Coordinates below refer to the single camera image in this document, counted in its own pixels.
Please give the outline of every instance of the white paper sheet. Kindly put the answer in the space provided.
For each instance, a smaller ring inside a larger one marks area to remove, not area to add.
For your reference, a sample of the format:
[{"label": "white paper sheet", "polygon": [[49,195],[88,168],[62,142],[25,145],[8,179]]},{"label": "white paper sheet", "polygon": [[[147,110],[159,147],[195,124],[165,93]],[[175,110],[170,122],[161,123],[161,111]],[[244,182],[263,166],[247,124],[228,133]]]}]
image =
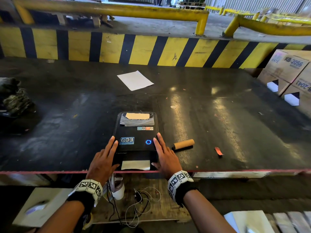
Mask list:
[{"label": "white paper sheet", "polygon": [[145,88],[154,84],[153,82],[150,82],[150,80],[142,75],[139,71],[128,74],[121,74],[117,76],[131,91]]},{"label": "white paper sheet", "polygon": [[121,170],[125,169],[140,169],[140,170],[150,170],[150,160],[128,160],[123,161]]}]

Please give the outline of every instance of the paper scrap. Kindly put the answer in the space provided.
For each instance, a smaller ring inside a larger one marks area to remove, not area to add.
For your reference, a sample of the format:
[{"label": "paper scrap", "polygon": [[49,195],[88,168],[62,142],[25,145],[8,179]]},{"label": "paper scrap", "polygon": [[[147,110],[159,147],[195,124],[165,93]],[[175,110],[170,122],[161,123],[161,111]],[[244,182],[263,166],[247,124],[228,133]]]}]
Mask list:
[{"label": "paper scrap", "polygon": [[121,74],[117,76],[131,91],[145,88],[154,84],[144,75],[142,75],[138,70],[136,72]]},{"label": "paper scrap", "polygon": [[150,114],[126,113],[128,119],[149,119]]},{"label": "paper scrap", "polygon": [[140,170],[150,170],[150,160],[128,160],[123,161],[121,170],[125,169],[140,169]]}]

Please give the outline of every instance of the hand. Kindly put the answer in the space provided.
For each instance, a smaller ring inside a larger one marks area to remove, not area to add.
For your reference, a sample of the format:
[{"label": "hand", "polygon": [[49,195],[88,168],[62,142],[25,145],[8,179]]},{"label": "hand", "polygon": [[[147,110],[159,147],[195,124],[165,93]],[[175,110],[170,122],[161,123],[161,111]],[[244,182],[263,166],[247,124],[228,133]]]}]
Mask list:
[{"label": "hand", "polygon": [[157,133],[158,140],[153,138],[153,142],[155,144],[156,151],[159,156],[160,163],[151,163],[155,166],[167,180],[169,180],[174,173],[182,170],[181,165],[179,163],[178,157],[169,147],[166,147],[165,142],[161,134]]},{"label": "hand", "polygon": [[93,161],[91,162],[89,171],[87,172],[86,179],[93,179],[101,183],[103,186],[115,171],[119,164],[112,165],[118,141],[115,141],[115,137],[112,136],[106,145],[105,149],[97,152]]}]

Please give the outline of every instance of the wristband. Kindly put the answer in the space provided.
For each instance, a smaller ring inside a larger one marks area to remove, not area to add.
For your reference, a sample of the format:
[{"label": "wristband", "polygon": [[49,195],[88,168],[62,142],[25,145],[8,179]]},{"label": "wristband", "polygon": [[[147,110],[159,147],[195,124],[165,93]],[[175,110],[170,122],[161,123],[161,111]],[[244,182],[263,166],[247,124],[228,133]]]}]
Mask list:
[{"label": "wristband", "polygon": [[181,207],[183,206],[183,198],[189,190],[197,189],[192,184],[193,179],[186,171],[176,172],[170,179],[167,185],[169,196]]},{"label": "wristband", "polygon": [[87,192],[91,194],[91,196],[94,199],[94,207],[96,207],[99,199],[101,198],[103,194],[103,188],[101,187],[100,182],[92,180],[92,179],[87,179],[87,180],[82,180],[79,182],[79,184],[76,185],[76,187],[73,189],[73,191],[68,195],[69,198],[67,199],[70,201],[70,196],[75,193],[75,192]]}]

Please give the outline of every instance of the debris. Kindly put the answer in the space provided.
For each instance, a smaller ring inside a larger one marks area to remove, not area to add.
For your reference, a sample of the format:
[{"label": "debris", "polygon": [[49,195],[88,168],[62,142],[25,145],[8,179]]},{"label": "debris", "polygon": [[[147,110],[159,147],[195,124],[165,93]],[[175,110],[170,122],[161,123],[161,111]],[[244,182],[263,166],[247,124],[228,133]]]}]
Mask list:
[{"label": "debris", "polygon": [[220,151],[220,148],[215,147],[215,150],[219,156],[223,155],[223,153]]}]

